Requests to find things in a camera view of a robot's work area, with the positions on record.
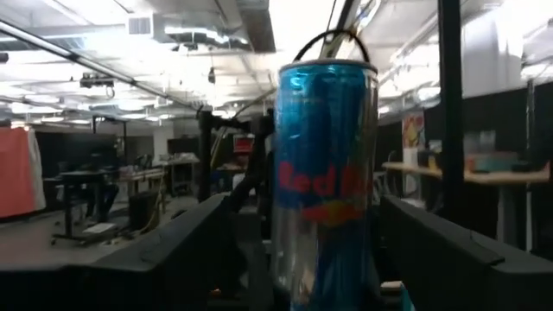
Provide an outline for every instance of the red bull can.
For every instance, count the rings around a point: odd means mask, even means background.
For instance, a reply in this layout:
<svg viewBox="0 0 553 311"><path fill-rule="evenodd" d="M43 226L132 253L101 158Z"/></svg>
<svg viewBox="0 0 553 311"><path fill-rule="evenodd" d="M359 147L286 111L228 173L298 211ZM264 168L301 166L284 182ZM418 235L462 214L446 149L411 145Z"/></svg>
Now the red bull can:
<svg viewBox="0 0 553 311"><path fill-rule="evenodd" d="M292 310L364 307L376 75L368 62L331 59L280 71L272 271Z"/></svg>

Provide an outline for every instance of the table leg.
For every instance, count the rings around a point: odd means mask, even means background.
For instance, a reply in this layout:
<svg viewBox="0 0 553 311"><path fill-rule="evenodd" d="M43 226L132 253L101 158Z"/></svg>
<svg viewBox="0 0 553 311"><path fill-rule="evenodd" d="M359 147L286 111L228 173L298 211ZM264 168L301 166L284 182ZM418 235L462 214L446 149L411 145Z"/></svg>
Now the table leg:
<svg viewBox="0 0 553 311"><path fill-rule="evenodd" d="M532 192L530 185L526 186L526 251L534 248L534 218L532 215Z"/></svg>
<svg viewBox="0 0 553 311"><path fill-rule="evenodd" d="M497 240L518 247L516 207L511 189L499 187Z"/></svg>
<svg viewBox="0 0 553 311"><path fill-rule="evenodd" d="M64 218L66 227L66 236L73 236L73 214L71 208L71 194L69 193L69 186L63 184L63 206L64 206Z"/></svg>
<svg viewBox="0 0 553 311"><path fill-rule="evenodd" d="M96 185L96 213L98 213L98 222L107 222L107 212L104 209L105 191L104 183L99 182Z"/></svg>

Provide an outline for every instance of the black metal frame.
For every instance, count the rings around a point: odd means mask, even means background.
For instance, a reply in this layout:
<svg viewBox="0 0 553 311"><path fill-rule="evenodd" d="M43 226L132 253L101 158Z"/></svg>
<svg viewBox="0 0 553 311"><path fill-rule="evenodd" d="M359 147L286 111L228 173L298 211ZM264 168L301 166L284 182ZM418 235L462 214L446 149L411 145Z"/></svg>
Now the black metal frame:
<svg viewBox="0 0 553 311"><path fill-rule="evenodd" d="M96 122L98 116L92 117L92 133L96 134L96 130L98 129L98 123ZM129 154L129 150L127 147L127 121L120 121L116 119L111 119L112 122L120 122L123 124L123 154L124 154L124 161L127 162L127 155Z"/></svg>
<svg viewBox="0 0 553 311"><path fill-rule="evenodd" d="M272 111L267 116L256 118L252 121L241 122L235 118L223 119L215 117L210 111L200 111L198 114L200 124L200 182L198 190L198 201L202 202L211 196L211 138L212 130L221 127L228 127L253 132L255 135L248 169L245 172L245 178L232 191L230 200L233 200L235 207L241 207L247 194L254 187L258 187L267 179L264 166L265 144L264 140L274 131Z"/></svg>
<svg viewBox="0 0 553 311"><path fill-rule="evenodd" d="M438 0L440 36L440 87L444 119L444 206L458 211L464 183L463 109L461 78L461 2Z"/></svg>

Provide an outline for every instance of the gray floor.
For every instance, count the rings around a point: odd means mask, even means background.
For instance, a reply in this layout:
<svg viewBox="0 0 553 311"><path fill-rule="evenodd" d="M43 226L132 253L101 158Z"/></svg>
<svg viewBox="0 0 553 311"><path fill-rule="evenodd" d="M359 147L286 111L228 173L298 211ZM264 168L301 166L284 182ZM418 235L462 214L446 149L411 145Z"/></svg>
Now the gray floor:
<svg viewBox="0 0 553 311"><path fill-rule="evenodd" d="M182 197L167 204L167 212L162 216L161 225L170 220L178 209L188 209L196 205L195 198ZM54 223L63 220L62 212L41 215L27 222L0 226L0 268L42 266L57 263L91 263L116 250L134 243L117 239L113 244L93 244L81 247L72 241L60 240L50 245L51 235L56 229Z"/></svg>

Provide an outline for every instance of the black pole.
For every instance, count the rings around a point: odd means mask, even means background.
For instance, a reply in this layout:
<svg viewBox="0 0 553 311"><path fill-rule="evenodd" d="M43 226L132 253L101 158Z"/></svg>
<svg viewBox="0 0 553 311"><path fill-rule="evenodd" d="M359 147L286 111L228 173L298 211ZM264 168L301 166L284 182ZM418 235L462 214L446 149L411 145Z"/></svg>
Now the black pole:
<svg viewBox="0 0 553 311"><path fill-rule="evenodd" d="M460 0L438 0L440 87L444 119L443 203L459 214L464 182Z"/></svg>
<svg viewBox="0 0 553 311"><path fill-rule="evenodd" d="M200 111L200 182L198 201L207 200L211 194L211 130L213 116L210 111Z"/></svg>
<svg viewBox="0 0 553 311"><path fill-rule="evenodd" d="M127 163L129 161L129 158L127 157L129 155L129 150L127 150L127 123L123 122L123 155L124 155L124 161Z"/></svg>

